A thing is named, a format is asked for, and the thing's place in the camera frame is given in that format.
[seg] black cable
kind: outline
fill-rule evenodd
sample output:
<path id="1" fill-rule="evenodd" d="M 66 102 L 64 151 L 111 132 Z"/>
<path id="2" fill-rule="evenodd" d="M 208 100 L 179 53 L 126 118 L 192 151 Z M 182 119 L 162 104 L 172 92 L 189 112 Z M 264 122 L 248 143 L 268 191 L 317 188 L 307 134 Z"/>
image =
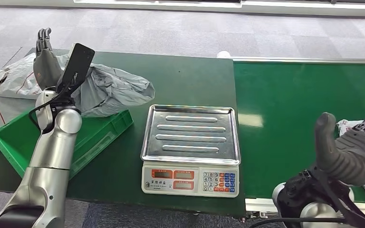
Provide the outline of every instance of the black cable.
<path id="1" fill-rule="evenodd" d="M 30 112 L 29 112 L 29 119 L 31 120 L 31 122 L 39 129 L 40 129 L 40 126 L 38 125 L 38 123 L 33 119 L 33 113 L 36 112 L 37 110 L 47 106 L 47 105 L 50 105 L 52 104 L 54 101 L 58 100 L 69 88 L 70 84 L 72 83 L 73 80 L 69 81 L 68 84 L 66 84 L 66 86 L 61 90 L 61 92 L 59 92 L 58 95 L 56 95 L 54 98 L 52 98 L 51 100 L 45 102 L 44 104 L 36 107 L 36 108 L 33 108 Z"/>
<path id="2" fill-rule="evenodd" d="M 345 223 L 344 218 L 270 218 L 256 222 L 250 226 L 250 228 L 255 228 L 268 223 L 273 222 L 335 222 L 335 223 Z"/>

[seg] green table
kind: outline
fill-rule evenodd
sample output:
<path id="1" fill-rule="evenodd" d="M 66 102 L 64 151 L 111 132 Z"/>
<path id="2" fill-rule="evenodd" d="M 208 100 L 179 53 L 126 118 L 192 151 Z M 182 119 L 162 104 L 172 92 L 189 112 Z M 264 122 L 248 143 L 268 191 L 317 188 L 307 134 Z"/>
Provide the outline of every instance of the green table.
<path id="1" fill-rule="evenodd" d="M 57 55 L 67 51 L 58 51 Z M 152 104 L 225 106 L 236 109 L 233 61 L 230 59 L 154 56 L 96 52 L 93 60 L 150 80 L 155 99 L 130 109 L 134 124 L 70 182 L 67 197 L 97 202 L 245 215 L 244 190 L 236 198 L 145 194 L 140 159 L 147 113 Z M 20 177 L 0 153 L 0 190 L 14 191 Z"/>
<path id="2" fill-rule="evenodd" d="M 314 124 L 365 118 L 365 62 L 237 60 L 234 62 L 246 198 L 271 198 L 279 183 L 315 160 Z M 353 188 L 356 202 L 365 191 Z"/>
<path id="3" fill-rule="evenodd" d="M 153 82 L 156 96 L 150 104 L 131 108 L 134 125 L 70 181 L 70 198 L 242 216 L 244 198 L 270 198 L 277 184 L 314 161 L 313 126 L 322 112 L 331 112 L 338 120 L 365 118 L 365 62 L 253 59 L 233 64 L 230 59 L 106 52 L 96 53 L 94 62 L 146 77 Z M 139 154 L 151 104 L 237 108 L 238 197 L 141 191 Z M 0 190 L 14 191 L 19 182 L 20 177 L 0 153 Z M 354 190 L 356 201 L 365 202 L 365 192 Z"/>

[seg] green plastic crate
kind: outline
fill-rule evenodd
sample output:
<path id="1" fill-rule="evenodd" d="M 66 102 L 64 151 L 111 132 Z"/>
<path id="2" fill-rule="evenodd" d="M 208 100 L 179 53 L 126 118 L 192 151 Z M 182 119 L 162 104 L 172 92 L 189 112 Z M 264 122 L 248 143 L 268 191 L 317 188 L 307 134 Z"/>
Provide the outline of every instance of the green plastic crate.
<path id="1" fill-rule="evenodd" d="M 0 151 L 23 177 L 34 152 L 39 130 L 28 111 L 0 128 Z M 74 177 L 133 123 L 128 110 L 102 118 L 83 118 L 77 134 L 69 179 Z"/>

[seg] digital scale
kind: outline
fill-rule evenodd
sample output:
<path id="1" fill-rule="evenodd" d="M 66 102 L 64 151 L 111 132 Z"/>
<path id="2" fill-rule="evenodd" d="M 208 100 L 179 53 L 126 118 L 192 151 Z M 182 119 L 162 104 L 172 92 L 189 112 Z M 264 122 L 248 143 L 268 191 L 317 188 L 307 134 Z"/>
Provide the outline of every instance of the digital scale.
<path id="1" fill-rule="evenodd" d="M 144 193 L 238 196 L 241 158 L 234 110 L 152 105 L 141 159 Z"/>

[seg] gray carpet tile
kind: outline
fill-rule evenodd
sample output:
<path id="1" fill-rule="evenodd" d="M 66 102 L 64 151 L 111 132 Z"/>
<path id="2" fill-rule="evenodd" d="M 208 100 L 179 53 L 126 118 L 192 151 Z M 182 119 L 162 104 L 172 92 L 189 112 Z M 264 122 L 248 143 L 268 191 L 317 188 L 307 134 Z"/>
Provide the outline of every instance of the gray carpet tile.
<path id="1" fill-rule="evenodd" d="M 90 204 L 83 228 L 247 228 L 258 220 L 154 209 L 126 204 Z M 260 228 L 279 228 L 268 224 Z"/>
<path id="2" fill-rule="evenodd" d="M 365 19 L 208 12 L 0 7 L 0 69 L 52 28 L 54 48 L 81 42 L 97 51 L 215 57 L 365 58 Z M 0 193 L 0 210 L 11 194 Z M 138 205 L 66 201 L 67 228 L 248 227 L 236 218 Z"/>

